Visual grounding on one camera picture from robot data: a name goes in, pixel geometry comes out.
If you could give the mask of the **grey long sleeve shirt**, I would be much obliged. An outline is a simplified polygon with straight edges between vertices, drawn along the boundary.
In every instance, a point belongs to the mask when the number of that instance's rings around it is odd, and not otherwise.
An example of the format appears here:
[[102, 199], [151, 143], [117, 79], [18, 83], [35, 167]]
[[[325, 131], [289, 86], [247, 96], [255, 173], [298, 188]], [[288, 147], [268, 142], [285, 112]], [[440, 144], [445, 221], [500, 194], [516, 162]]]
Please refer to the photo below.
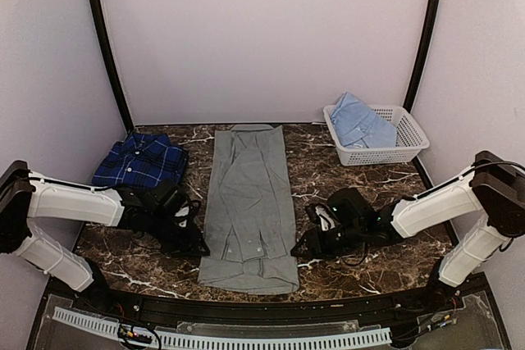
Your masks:
[[198, 282], [256, 295], [299, 288], [296, 220], [280, 126], [217, 131], [203, 223], [210, 253]]

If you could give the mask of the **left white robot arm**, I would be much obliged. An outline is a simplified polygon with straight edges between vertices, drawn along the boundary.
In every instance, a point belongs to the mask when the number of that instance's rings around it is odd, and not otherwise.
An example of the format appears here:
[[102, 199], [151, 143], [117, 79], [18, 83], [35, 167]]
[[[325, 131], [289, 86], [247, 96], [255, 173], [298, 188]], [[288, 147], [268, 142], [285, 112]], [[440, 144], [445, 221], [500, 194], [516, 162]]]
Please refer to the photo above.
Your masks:
[[98, 314], [116, 306], [96, 265], [42, 231], [36, 218], [85, 221], [149, 234], [174, 256], [206, 257], [210, 250], [194, 223], [201, 204], [172, 180], [152, 189], [126, 184], [88, 186], [47, 178], [14, 161], [1, 176], [1, 252], [15, 254], [60, 280]]

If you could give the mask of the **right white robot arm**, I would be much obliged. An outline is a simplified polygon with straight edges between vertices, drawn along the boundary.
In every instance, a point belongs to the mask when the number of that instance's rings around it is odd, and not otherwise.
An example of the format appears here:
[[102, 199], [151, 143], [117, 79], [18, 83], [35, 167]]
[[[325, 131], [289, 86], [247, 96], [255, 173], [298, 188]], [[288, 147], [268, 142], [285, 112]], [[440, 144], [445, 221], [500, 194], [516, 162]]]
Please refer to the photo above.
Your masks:
[[460, 174], [427, 191], [375, 210], [356, 188], [334, 192], [305, 211], [314, 227], [292, 247], [294, 257], [340, 255], [358, 245], [386, 247], [458, 216], [480, 218], [459, 244], [435, 265], [418, 295], [424, 311], [438, 311], [479, 265], [504, 244], [524, 235], [524, 167], [481, 151]]

